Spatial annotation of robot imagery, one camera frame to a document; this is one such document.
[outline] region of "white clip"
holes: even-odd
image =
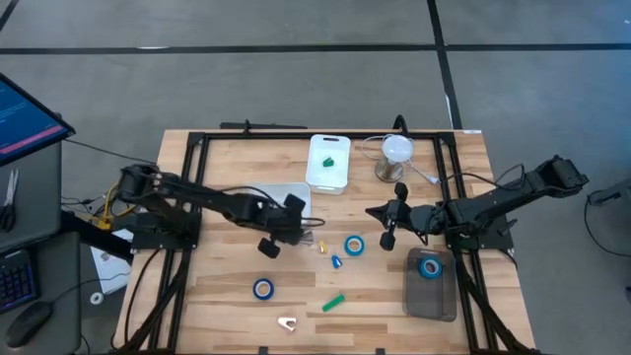
[[[294,332],[294,329],[296,329],[296,323],[297,322],[295,318],[281,317],[278,319],[278,324],[284,327],[285,329],[289,330],[290,332]]]

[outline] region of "white plastic container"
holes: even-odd
[[[315,193],[341,194],[348,185],[351,140],[347,137],[316,134],[309,146],[306,181]],[[332,167],[323,162],[330,158]]]

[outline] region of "yellow connector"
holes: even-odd
[[[109,231],[111,229],[111,221],[109,219],[100,219],[97,227],[104,231]]]
[[[328,250],[326,248],[326,244],[324,243],[324,241],[319,241],[319,252],[320,253],[326,253]]]

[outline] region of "blue small object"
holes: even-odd
[[[265,294],[262,294],[259,290],[262,285],[267,285],[268,291]],[[254,293],[254,297],[256,297],[257,299],[261,301],[267,301],[272,298],[272,295],[274,294],[274,284],[272,284],[271,281],[265,278],[258,279],[256,280],[256,282],[254,282],[254,286],[252,286],[252,292]]]
[[[421,259],[418,270],[421,272],[421,276],[432,280],[441,276],[441,273],[443,273],[443,265],[437,257],[426,256]]]
[[[352,242],[357,242],[359,244],[359,248],[357,250],[352,250],[351,249],[351,243]],[[359,256],[362,254],[362,252],[364,252],[364,240],[362,239],[362,237],[360,236],[350,236],[346,239],[346,242],[344,243],[344,250],[346,250],[346,253],[351,255],[351,256]]]
[[[331,257],[331,261],[333,262],[333,267],[335,268],[342,266],[342,260],[335,254]]]

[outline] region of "blue tape roll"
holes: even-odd
[[[258,288],[262,285],[267,285],[267,287],[269,288],[269,291],[264,295],[258,291]],[[254,286],[252,286],[252,293],[257,299],[261,301],[267,301],[272,298],[272,295],[274,294],[274,284],[272,284],[272,282],[268,279],[258,279],[256,280],[256,282],[254,282]]]
[[[357,241],[357,243],[359,243],[359,248],[357,250],[352,250],[351,249],[351,243],[353,241]],[[362,237],[360,236],[350,236],[346,239],[346,242],[344,242],[344,250],[346,250],[346,253],[351,255],[351,256],[359,256],[362,254],[362,252],[364,252],[364,240],[362,239]]]
[[[421,259],[418,270],[421,272],[421,276],[432,280],[441,276],[441,273],[443,273],[443,265],[441,264],[441,260],[437,257],[425,256]]]

